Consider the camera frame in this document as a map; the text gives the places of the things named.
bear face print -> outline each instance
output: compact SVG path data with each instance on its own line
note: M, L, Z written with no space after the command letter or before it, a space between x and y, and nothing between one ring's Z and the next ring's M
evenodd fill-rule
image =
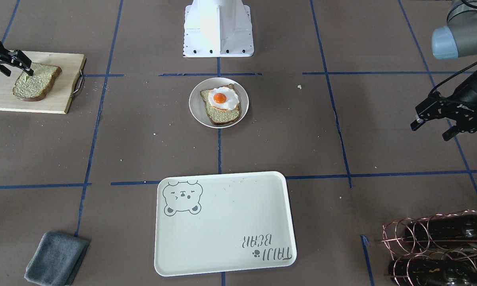
M201 210L200 197L203 187L195 182L178 182L176 185L168 183L162 190L162 195L166 199L164 214L173 216L176 212L189 211L191 214L198 214Z

bread slice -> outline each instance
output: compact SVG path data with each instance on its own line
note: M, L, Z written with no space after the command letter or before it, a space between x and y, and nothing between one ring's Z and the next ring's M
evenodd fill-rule
M235 86L231 83L229 85L224 85L229 89L235 91ZM210 121L214 125L226 125L229 123L233 123L240 118L240 103L232 110L221 110L212 107L212 105L208 102L208 94L212 89L206 89L204 91L200 91L200 96L205 103L205 110L207 112Z
M13 87L16 98L24 101L39 101L51 91L58 75L62 72L60 67L32 63L33 76L22 72Z

white plate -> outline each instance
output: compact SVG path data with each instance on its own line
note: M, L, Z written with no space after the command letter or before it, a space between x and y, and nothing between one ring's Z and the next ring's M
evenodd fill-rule
M205 103L201 99L200 91L205 89L215 89L216 87L222 87L224 85L229 85L230 83L235 85L235 91L237 92L238 100L240 101L240 118L238 118L237 121L226 125L215 125L210 121L208 115L206 114ZM247 92L242 85L240 85L240 83L225 77L213 77L198 83L198 85L193 89L191 95L189 96L189 109L191 110L191 114L194 116L194 118L196 118L196 120L202 125L211 128L226 128L237 124L240 122L240 120L242 120L242 118L244 118L247 110L249 110L249 96L247 96Z
M281 173L176 177L159 183L154 266L160 275L289 266L296 257Z

egg white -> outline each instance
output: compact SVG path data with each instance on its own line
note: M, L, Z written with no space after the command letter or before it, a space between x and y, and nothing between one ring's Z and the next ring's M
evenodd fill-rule
M226 101L224 103L216 103L213 100L213 96L216 93L224 94L226 96ZM218 87L216 89L212 89L208 93L208 103L210 103L210 105L214 108L227 111L235 109L240 101L238 100L238 95L233 89L230 89L229 87Z

gray cloth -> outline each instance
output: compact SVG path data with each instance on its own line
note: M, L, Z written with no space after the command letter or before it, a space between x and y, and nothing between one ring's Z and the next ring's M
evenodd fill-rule
M46 232L26 267L25 279L41 286L71 285L89 242L58 232Z

